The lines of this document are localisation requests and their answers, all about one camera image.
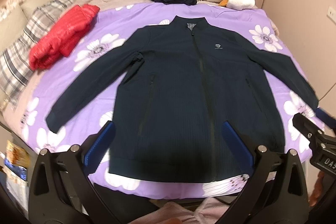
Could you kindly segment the plaid grey pillow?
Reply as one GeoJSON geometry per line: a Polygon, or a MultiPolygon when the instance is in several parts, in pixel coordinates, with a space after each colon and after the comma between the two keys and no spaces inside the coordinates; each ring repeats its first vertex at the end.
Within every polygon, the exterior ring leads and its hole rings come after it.
{"type": "Polygon", "coordinates": [[[63,11],[76,0],[52,0],[37,7],[20,37],[1,52],[1,109],[16,105],[29,83],[33,71],[29,67],[30,49],[49,32],[63,11]]]}

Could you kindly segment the red puffer jacket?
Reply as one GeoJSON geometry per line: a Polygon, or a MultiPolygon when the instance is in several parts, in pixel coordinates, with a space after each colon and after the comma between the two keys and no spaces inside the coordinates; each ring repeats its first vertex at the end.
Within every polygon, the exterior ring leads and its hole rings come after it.
{"type": "Polygon", "coordinates": [[[100,8],[95,5],[75,5],[43,36],[29,53],[31,70],[49,69],[62,57],[68,57],[80,39],[86,35],[100,8]]]}

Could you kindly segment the dark navy zip jacket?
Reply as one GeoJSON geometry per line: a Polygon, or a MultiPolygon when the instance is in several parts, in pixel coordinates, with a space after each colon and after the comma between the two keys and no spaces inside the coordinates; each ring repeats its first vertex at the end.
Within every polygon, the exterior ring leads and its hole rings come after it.
{"type": "Polygon", "coordinates": [[[205,18],[175,17],[136,30],[87,67],[52,106],[58,132],[120,75],[109,171],[155,182],[204,183],[243,174],[221,127],[229,122],[256,144],[285,148],[284,127],[266,74],[311,109],[313,88],[289,56],[258,49],[205,18]]]}

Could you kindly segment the beige cushion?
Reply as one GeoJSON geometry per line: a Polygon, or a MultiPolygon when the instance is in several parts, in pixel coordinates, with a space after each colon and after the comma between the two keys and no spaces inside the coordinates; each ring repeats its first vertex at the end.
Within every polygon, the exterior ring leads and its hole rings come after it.
{"type": "Polygon", "coordinates": [[[1,7],[1,51],[23,31],[34,10],[52,0],[7,0],[1,7]]]}

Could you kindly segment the white wall power strip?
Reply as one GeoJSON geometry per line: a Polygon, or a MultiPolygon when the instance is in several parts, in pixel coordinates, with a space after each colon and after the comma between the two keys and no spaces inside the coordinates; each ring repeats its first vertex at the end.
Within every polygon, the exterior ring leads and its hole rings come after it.
{"type": "Polygon", "coordinates": [[[327,17],[336,24],[336,9],[334,9],[332,6],[328,7],[327,10],[327,17]]]}

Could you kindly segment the purple floral bed sheet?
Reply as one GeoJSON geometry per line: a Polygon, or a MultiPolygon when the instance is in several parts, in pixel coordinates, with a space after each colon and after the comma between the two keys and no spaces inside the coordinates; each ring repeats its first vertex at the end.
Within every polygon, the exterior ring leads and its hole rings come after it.
{"type": "Polygon", "coordinates": [[[210,197],[238,192],[248,177],[223,122],[306,161],[309,142],[292,119],[315,122],[317,106],[263,10],[144,3],[98,13],[34,90],[23,136],[37,152],[62,152],[112,121],[92,182],[155,199],[210,197]]]}

